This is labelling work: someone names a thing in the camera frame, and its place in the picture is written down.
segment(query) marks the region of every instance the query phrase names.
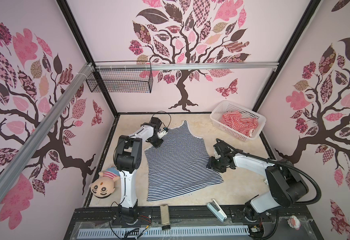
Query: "red and white striped cloth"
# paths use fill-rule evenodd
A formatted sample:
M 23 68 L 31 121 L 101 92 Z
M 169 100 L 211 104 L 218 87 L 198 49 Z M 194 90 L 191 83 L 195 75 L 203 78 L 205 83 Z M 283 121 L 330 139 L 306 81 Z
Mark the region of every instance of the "red and white striped cloth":
M 259 125 L 257 118 L 242 118 L 242 114 L 238 110 L 223 114 L 219 122 L 247 137 L 252 137 L 252 132 Z

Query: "white plastic basket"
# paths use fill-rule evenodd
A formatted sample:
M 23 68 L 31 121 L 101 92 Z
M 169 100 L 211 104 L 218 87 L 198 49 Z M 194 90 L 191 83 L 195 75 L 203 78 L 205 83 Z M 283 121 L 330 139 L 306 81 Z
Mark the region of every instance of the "white plastic basket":
M 227 112 L 234 112 L 235 110 L 238 110 L 242 114 L 242 118 L 257 118 L 259 125 L 252 133 L 252 137 L 247 137 L 246 135 L 230 128 L 229 126 L 224 125 L 223 123 L 219 122 L 220 118 L 223 114 Z M 215 127 L 219 128 L 222 131 L 227 132 L 228 134 L 236 137 L 239 140 L 247 141 L 247 140 L 254 140 L 257 138 L 262 131 L 265 123 L 266 118 L 256 112 L 253 112 L 245 107 L 240 106 L 237 103 L 230 102 L 228 100 L 224 100 L 212 111 L 210 118 L 212 120 L 212 123 Z

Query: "wallpaper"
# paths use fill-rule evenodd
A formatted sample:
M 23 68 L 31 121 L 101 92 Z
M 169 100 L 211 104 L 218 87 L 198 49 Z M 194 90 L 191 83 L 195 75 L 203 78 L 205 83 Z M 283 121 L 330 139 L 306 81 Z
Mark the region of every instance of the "wallpaper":
M 277 156 L 321 187 L 323 237 L 350 239 L 350 1 L 322 4 L 259 112 Z
M 108 6 L 110 12 L 98 13 L 99 8 L 92 11 L 98 4 L 103 8 Z M 291 13 L 271 14 L 280 10 L 280 6 L 284 8 L 290 4 L 277 1 L 268 8 L 268 3 L 262 7 L 246 0 L 139 0 L 112 4 L 99 1 L 88 6 L 83 1 L 70 1 L 94 59 L 133 61 L 127 64 L 134 64 L 134 61 L 137 64 L 146 64 L 147 61 L 151 64 L 277 61 L 307 2 L 292 4 Z M 90 26 L 89 18 L 95 24 Z M 266 19 L 284 22 L 284 26 L 269 33 Z M 266 35 L 274 42 L 266 42 Z M 225 99 L 252 108 L 271 71 L 153 71 L 151 93 L 110 95 L 119 112 L 211 111 Z M 149 73 L 142 71 L 133 80 L 139 81 Z
M 38 18 L 25 19 L 37 27 L 0 9 L 0 174 L 85 64 L 54 1 L 23 4 L 15 9 L 43 9 Z M 45 15 L 54 27 L 43 27 Z M 0 239 L 63 237 L 85 198 L 112 120 L 103 96 L 82 84 L 0 203 Z

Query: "butterfly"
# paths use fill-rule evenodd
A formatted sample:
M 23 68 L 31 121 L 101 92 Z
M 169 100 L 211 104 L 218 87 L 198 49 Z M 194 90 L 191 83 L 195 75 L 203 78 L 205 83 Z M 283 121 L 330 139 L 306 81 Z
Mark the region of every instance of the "butterfly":
M 96 115 L 94 118 L 92 118 L 91 126 L 95 125 L 96 123 L 100 124 L 102 122 L 101 114 L 104 111 L 101 107 L 98 107 L 98 104 L 94 100 L 92 100 L 92 104 L 94 105 Z
M 217 88 L 215 90 L 217 90 L 218 93 L 221 93 L 222 96 L 227 99 L 227 96 L 230 95 L 230 93 L 237 94 L 237 92 L 236 92 L 238 90 L 238 88 L 236 87 L 237 84 L 238 84 L 238 79 L 235 79 L 234 81 L 232 81 L 230 83 L 230 86 L 228 86 L 228 88 Z

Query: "striped tank top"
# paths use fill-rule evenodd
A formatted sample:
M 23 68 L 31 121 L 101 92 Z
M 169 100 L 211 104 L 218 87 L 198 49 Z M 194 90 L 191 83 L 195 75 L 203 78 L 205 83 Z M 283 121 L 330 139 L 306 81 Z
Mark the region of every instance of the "striped tank top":
M 193 136 L 187 121 L 169 130 L 160 147 L 145 150 L 149 165 L 147 201 L 181 196 L 223 182 L 220 174 L 206 167 L 209 155 L 201 137 Z

